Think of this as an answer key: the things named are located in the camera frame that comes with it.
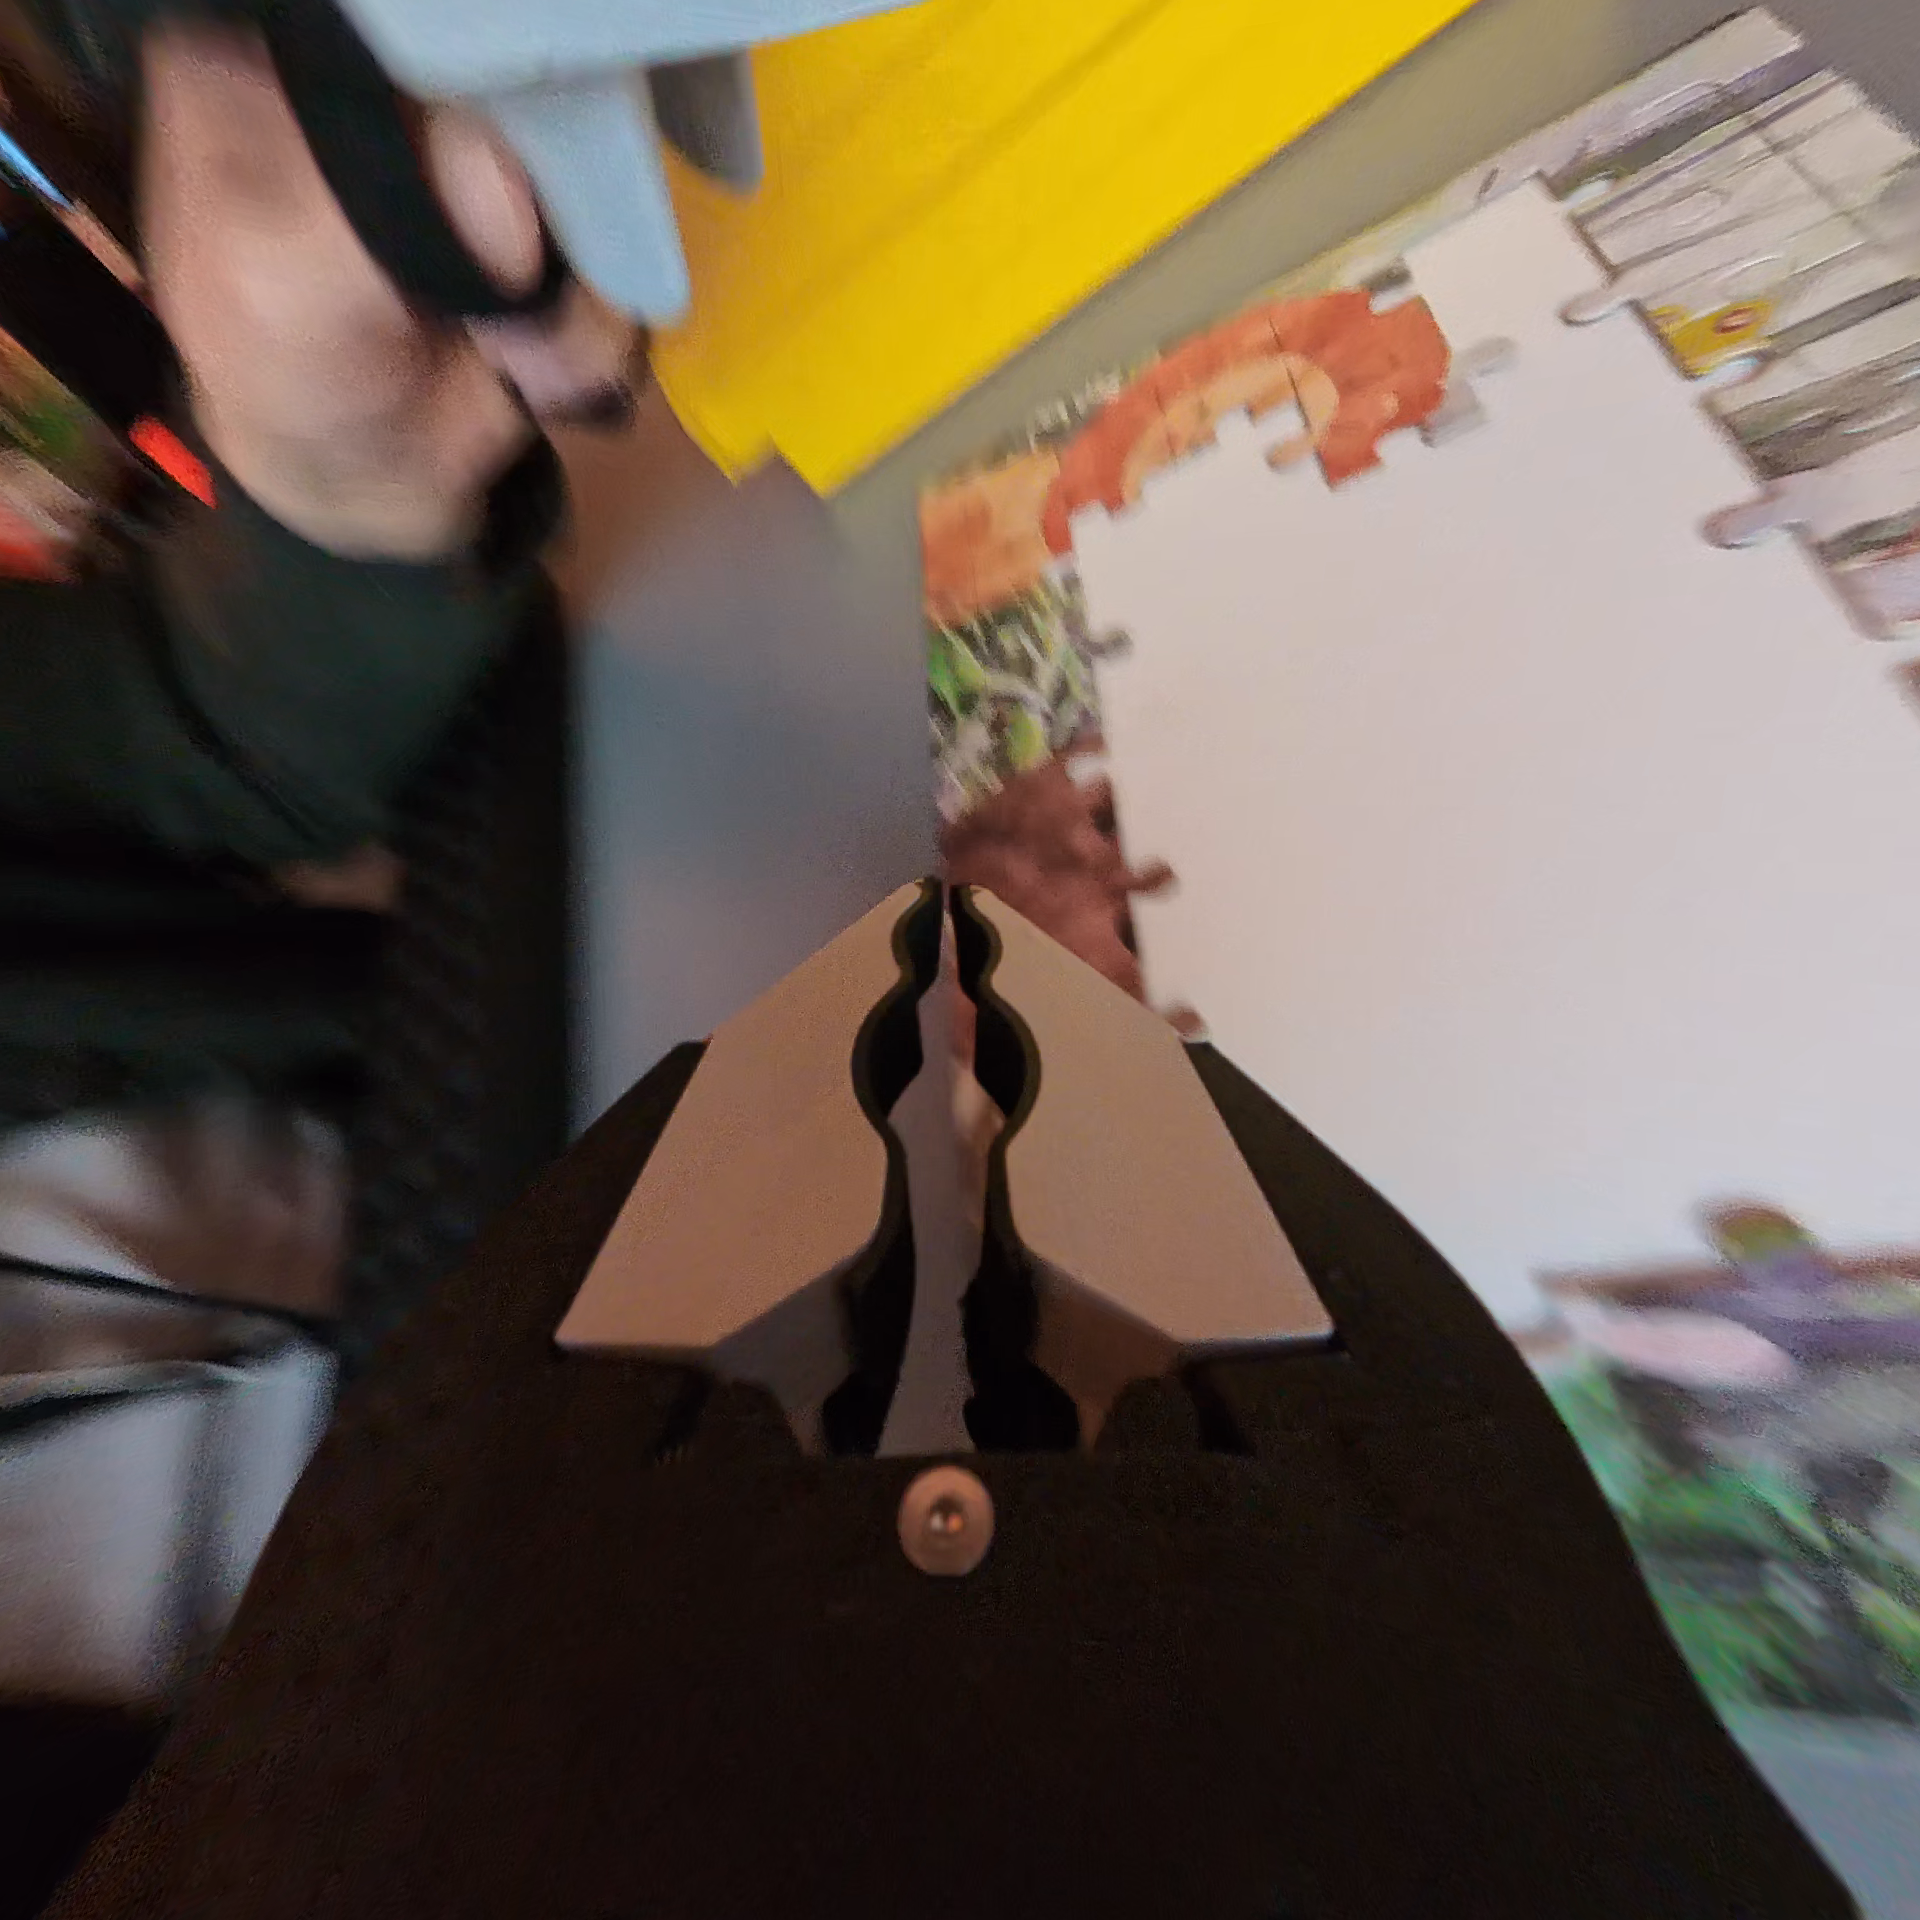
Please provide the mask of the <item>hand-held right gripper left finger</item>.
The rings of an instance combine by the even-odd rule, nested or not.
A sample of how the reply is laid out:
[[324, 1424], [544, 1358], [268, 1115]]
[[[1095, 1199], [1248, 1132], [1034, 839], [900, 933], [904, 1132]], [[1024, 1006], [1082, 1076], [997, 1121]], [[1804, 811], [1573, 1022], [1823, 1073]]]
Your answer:
[[938, 881], [901, 885], [711, 1030], [558, 1351], [754, 1386], [803, 1451], [877, 1451], [915, 1294], [894, 1111], [943, 922]]

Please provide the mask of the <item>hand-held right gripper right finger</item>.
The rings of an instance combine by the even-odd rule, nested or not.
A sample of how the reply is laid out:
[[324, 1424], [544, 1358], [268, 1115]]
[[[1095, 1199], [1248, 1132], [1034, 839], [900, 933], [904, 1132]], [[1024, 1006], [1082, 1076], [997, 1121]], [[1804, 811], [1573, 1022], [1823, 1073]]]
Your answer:
[[1089, 1451], [1141, 1383], [1329, 1352], [1331, 1313], [1177, 1030], [990, 890], [948, 907], [1000, 1117], [962, 1301], [972, 1447]]

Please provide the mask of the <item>yellow plastic bin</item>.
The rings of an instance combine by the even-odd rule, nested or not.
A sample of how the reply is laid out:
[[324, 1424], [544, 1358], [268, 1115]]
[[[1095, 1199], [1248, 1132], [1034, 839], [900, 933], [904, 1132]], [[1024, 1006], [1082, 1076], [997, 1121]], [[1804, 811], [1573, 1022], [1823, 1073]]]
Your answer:
[[668, 163], [654, 380], [727, 477], [835, 492], [1467, 8], [940, 2], [760, 46], [760, 185]]

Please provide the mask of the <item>jigsaw puzzle board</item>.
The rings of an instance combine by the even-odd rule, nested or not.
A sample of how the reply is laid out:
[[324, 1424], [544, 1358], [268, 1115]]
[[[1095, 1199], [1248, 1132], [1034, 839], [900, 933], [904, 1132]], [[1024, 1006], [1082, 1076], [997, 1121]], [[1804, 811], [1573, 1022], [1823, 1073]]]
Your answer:
[[1915, 134], [1771, 12], [919, 496], [940, 809], [1515, 1332], [1717, 1705], [1915, 1730]]

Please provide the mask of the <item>person's left forearm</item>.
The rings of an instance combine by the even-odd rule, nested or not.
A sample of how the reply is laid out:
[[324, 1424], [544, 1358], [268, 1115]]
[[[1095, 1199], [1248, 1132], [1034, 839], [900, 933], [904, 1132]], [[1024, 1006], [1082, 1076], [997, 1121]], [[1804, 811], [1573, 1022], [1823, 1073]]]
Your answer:
[[538, 588], [538, 443], [451, 559], [353, 561], [225, 473], [82, 582], [4, 587], [4, 1127], [198, 1092], [342, 1101], [410, 784]]

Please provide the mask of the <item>person's left hand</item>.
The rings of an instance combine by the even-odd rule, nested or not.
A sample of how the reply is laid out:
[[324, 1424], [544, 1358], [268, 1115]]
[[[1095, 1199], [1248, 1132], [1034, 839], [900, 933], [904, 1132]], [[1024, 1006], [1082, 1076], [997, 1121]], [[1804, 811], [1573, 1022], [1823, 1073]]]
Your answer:
[[164, 23], [140, 83], [138, 241], [189, 416], [300, 540], [356, 563], [441, 563], [540, 429], [630, 420], [641, 333], [591, 290], [462, 324], [403, 298], [324, 180], [259, 37]]

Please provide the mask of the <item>person's pale trousers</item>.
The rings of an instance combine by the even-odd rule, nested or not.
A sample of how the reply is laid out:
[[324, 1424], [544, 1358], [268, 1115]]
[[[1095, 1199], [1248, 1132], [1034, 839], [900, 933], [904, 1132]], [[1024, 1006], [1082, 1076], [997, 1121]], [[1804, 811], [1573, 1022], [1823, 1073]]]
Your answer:
[[350, 1170], [241, 1097], [4, 1132], [4, 1707], [155, 1711], [330, 1415]]

